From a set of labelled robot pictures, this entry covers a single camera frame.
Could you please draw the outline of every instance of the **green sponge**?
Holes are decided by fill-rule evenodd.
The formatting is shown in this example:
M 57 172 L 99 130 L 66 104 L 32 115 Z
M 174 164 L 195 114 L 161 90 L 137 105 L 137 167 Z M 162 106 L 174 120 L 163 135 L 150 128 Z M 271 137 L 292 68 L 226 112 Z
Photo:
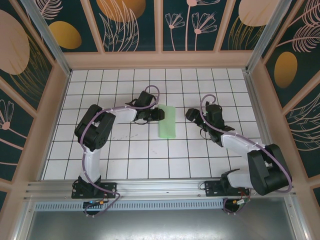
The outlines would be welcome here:
M 164 119 L 159 121 L 159 138 L 176 138 L 176 108 L 174 106 L 158 105 L 164 111 Z

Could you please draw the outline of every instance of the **white grid mat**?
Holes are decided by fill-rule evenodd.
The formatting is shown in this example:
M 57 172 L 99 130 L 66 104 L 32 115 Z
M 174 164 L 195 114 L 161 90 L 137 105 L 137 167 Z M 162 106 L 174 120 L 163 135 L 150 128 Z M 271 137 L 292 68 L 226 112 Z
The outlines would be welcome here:
M 101 151 L 102 179 L 207 178 L 248 168 L 236 153 L 204 140 L 200 128 L 185 118 L 189 108 L 199 108 L 200 99 L 212 93 L 222 106 L 225 124 L 261 143 L 241 69 L 75 70 L 42 179 L 78 178 L 82 149 L 74 131 L 87 109 L 92 104 L 122 106 L 148 85 L 160 89 L 160 104 L 176 107 L 176 139 L 159 138 L 157 122 L 114 125 Z

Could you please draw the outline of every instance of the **leaf illustration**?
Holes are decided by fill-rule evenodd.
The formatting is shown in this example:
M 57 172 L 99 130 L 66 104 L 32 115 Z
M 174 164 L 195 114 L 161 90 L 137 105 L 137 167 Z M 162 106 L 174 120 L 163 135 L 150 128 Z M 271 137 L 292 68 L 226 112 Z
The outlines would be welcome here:
M 61 0 L 34 0 L 44 19 L 53 20 L 63 8 Z
M 295 52 L 311 53 L 311 49 L 314 49 L 320 43 L 320 25 L 300 27 L 290 41 Z
M 308 0 L 304 7 L 302 20 L 308 26 L 317 25 L 320 22 L 320 0 Z

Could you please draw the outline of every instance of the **purple cable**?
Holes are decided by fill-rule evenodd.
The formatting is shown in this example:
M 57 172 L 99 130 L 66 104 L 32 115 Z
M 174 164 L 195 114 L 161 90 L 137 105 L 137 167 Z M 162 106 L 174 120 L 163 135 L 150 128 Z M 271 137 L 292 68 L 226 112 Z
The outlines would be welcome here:
M 212 126 L 210 123 L 208 123 L 208 122 L 206 121 L 206 119 L 205 119 L 205 117 L 204 117 L 204 115 L 203 115 L 203 112 L 202 112 L 202 105 L 203 105 L 203 103 L 204 103 L 204 101 L 205 101 L 205 99 L 206 99 L 207 97 L 213 97 L 213 98 L 214 98 L 213 103 L 215 103 L 216 100 L 217 100 L 216 96 L 214 96 L 213 94 L 207 94 L 207 95 L 205 95 L 205 96 L 201 99 L 201 102 L 200 102 L 200 116 L 201 116 L 203 122 L 204 122 L 205 124 L 207 124 L 210 128 L 212 128 L 212 129 L 215 130 L 215 131 L 218 131 L 218 132 L 220 132 L 220 133 L 222 133 L 222 134 L 226 134 L 226 135 L 238 137 L 238 138 L 240 138 L 240 139 L 245 140 L 246 142 L 248 142 L 248 143 L 250 143 L 250 144 L 253 144 L 254 146 L 257 146 L 259 149 L 261 149 L 261 150 L 262 150 L 269 158 L 271 158 L 272 161 L 280 168 L 280 170 L 281 170 L 281 171 L 283 172 L 283 174 L 285 175 L 285 177 L 286 177 L 286 179 L 287 179 L 287 181 L 288 181 L 288 184 L 289 184 L 289 187 L 288 187 L 287 190 L 277 190 L 277 191 L 275 191 L 275 192 L 278 192 L 278 193 L 289 193 L 289 192 L 291 191 L 291 189 L 292 189 L 292 181 L 291 181 L 291 178 L 290 178 L 288 172 L 287 172 L 287 171 L 285 170 L 285 168 L 280 164 L 280 162 L 279 162 L 274 156 L 272 156 L 272 154 L 270 154 L 267 150 L 265 150 L 265 148 L 264 148 L 263 146 L 257 144 L 257 143 L 254 142 L 254 141 L 251 141 L 250 139 L 248 139 L 248 138 L 246 138 L 245 136 L 242 136 L 242 135 L 240 135 L 240 134 L 220 130 L 220 129 Z
M 92 218 L 94 218 L 95 216 L 99 216 L 103 213 L 105 213 L 109 208 L 112 207 L 113 204 L 115 204 L 116 201 L 119 200 L 119 198 L 121 197 L 120 193 L 118 192 L 113 192 L 113 191 L 110 191 L 110 190 L 107 190 L 107 189 L 104 189 L 98 185 L 96 185 L 88 176 L 87 174 L 87 171 L 86 171 L 86 166 L 85 166 L 85 160 L 86 160 L 86 154 L 87 154 L 87 149 L 86 147 L 84 146 L 84 137 L 90 127 L 90 125 L 96 120 L 97 117 L 99 117 L 101 114 L 105 113 L 105 112 L 108 112 L 108 113 L 112 113 L 114 110 L 121 110 L 121 109 L 135 109 L 135 110 L 143 110 L 143 109 L 149 109 L 149 108 L 152 108 L 154 105 L 158 104 L 159 102 L 159 97 L 160 97 L 160 90 L 157 86 L 155 85 L 149 85 L 145 88 L 145 91 L 147 91 L 147 89 L 149 89 L 150 87 L 153 87 L 157 90 L 157 97 L 155 99 L 155 101 L 153 103 L 151 103 L 149 106 L 142 106 L 142 107 L 137 107 L 137 106 L 116 106 L 116 107 L 112 107 L 112 108 L 108 108 L 108 109 L 103 109 L 101 110 L 100 112 L 98 112 L 91 120 L 90 122 L 88 123 L 88 125 L 85 127 L 82 135 L 81 135 L 81 138 L 80 138 L 80 145 L 83 149 L 83 155 L 82 155 L 82 168 L 83 168 L 83 173 L 86 177 L 86 179 L 88 179 L 89 183 L 91 185 L 93 185 L 95 188 L 105 192 L 105 193 L 109 193 L 109 194 L 115 194 L 117 195 L 116 199 L 109 205 L 105 208 L 105 210 L 102 210 L 102 211 L 99 211 L 96 215 L 92 215 Z M 84 209 L 84 213 L 86 214 L 86 216 L 90 216 L 88 213 L 87 213 L 87 209 L 91 206 L 93 206 L 94 204 L 91 204 L 91 205 L 88 205 L 85 209 Z

